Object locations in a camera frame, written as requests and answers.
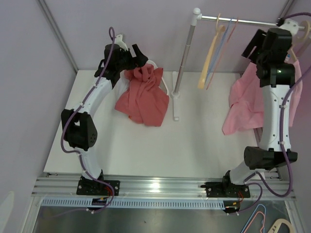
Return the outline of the beige wooden hanger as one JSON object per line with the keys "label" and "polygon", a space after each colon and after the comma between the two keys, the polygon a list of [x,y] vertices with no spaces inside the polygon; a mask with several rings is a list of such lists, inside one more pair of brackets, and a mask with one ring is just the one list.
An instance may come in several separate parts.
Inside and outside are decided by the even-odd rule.
{"label": "beige wooden hanger", "polygon": [[211,59],[216,51],[216,48],[220,42],[220,38],[222,36],[222,34],[225,31],[225,26],[224,25],[218,25],[219,24],[219,17],[221,16],[221,14],[219,13],[216,19],[216,26],[215,26],[215,36],[212,40],[212,43],[209,47],[208,53],[207,53],[207,57],[200,75],[200,79],[198,82],[198,88],[199,89],[203,89],[205,87],[205,83],[206,83],[206,79],[207,79],[207,72],[208,72],[208,68],[210,67],[211,64]]}
{"label": "beige wooden hanger", "polygon": [[303,34],[294,36],[292,47],[289,50],[289,55],[290,55],[290,58],[292,59],[293,62],[296,62],[298,60],[298,58],[294,52],[294,47],[296,45],[298,45],[299,43],[305,42],[309,36],[310,31],[311,31],[311,23],[307,20],[302,21],[299,26],[304,27],[304,29],[302,30]]}

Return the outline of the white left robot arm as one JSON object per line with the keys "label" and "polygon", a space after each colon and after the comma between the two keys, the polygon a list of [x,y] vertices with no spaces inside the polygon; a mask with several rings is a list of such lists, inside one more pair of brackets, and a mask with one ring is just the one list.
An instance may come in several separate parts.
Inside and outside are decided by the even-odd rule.
{"label": "white left robot arm", "polygon": [[93,150],[98,137],[93,117],[104,98],[114,89],[121,72],[144,66],[148,57],[137,44],[133,52],[119,44],[108,44],[104,58],[94,74],[94,81],[83,100],[72,109],[61,113],[61,149],[65,153],[76,153],[81,164],[82,176],[90,180],[88,190],[98,195],[104,191],[104,181],[100,180],[102,169]]}

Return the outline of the coral red t shirt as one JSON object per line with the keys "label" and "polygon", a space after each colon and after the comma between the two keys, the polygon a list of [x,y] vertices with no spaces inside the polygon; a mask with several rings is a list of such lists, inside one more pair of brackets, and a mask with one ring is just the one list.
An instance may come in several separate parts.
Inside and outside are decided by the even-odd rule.
{"label": "coral red t shirt", "polygon": [[169,105],[169,96],[160,88],[162,72],[153,66],[126,70],[128,90],[117,100],[115,110],[132,116],[132,121],[146,126],[160,127]]}

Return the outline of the blue wire hanger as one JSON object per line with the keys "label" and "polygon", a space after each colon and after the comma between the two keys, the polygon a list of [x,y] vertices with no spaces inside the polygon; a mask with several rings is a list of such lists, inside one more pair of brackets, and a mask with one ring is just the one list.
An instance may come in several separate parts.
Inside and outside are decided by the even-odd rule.
{"label": "blue wire hanger", "polygon": [[216,35],[215,37],[215,42],[211,44],[210,49],[212,49],[212,51],[208,51],[207,57],[209,57],[209,63],[208,63],[208,67],[207,67],[207,73],[205,75],[205,83],[207,81],[207,78],[209,77],[210,73],[212,72],[215,64],[216,64],[216,60],[218,59],[218,56],[220,55],[220,52],[222,50],[222,46],[225,43],[225,39],[228,33],[228,29],[230,27],[230,24],[232,22],[232,19],[230,19],[230,21],[228,22],[228,25],[216,25]]}

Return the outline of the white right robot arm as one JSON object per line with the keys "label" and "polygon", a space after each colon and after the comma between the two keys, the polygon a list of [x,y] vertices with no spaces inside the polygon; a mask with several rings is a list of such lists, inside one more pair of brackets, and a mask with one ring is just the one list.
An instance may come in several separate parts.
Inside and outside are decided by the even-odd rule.
{"label": "white right robot arm", "polygon": [[253,176],[297,160],[289,140],[295,67],[285,61],[292,38],[292,33],[282,28],[258,30],[242,53],[250,64],[231,87],[229,112],[222,131],[230,135],[262,128],[262,136],[257,147],[244,149],[241,164],[226,173],[226,181],[221,185],[226,196],[233,196],[239,185]]}

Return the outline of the light pink t shirt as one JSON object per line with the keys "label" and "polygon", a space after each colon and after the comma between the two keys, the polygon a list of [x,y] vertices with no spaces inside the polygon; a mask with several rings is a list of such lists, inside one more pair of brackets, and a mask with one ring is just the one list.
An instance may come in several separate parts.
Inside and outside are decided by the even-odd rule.
{"label": "light pink t shirt", "polygon": [[224,135],[263,127],[264,103],[256,65],[250,63],[230,89],[229,112],[222,126]]}

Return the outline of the pink wire hanger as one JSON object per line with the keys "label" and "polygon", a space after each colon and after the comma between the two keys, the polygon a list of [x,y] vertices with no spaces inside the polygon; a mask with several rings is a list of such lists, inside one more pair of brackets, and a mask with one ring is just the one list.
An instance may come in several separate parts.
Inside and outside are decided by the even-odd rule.
{"label": "pink wire hanger", "polygon": [[212,79],[213,79],[213,77],[214,77],[214,74],[215,74],[215,72],[217,71],[218,66],[219,66],[219,64],[220,64],[221,61],[222,61],[222,58],[223,58],[224,53],[225,53],[225,51],[226,51],[226,48],[227,48],[227,46],[228,46],[228,44],[229,44],[229,41],[230,41],[230,39],[231,39],[231,37],[232,37],[232,34],[234,33],[234,31],[235,31],[235,29],[236,29],[236,27],[237,27],[238,22],[239,22],[239,18],[237,18],[237,20],[236,20],[236,22],[234,23],[234,26],[233,26],[233,28],[232,28],[232,30],[230,31],[230,34],[229,34],[228,36],[226,36],[227,33],[224,33],[223,41],[222,41],[221,45],[219,46],[219,52],[217,53],[216,60],[215,60],[215,62],[214,62],[214,65],[212,66],[212,70],[208,73],[208,74],[210,74],[210,73],[212,72],[212,75],[210,76],[210,78],[209,78],[209,80],[208,80],[206,90],[208,90],[208,88],[209,88],[210,85],[211,85],[211,82],[212,82]]}

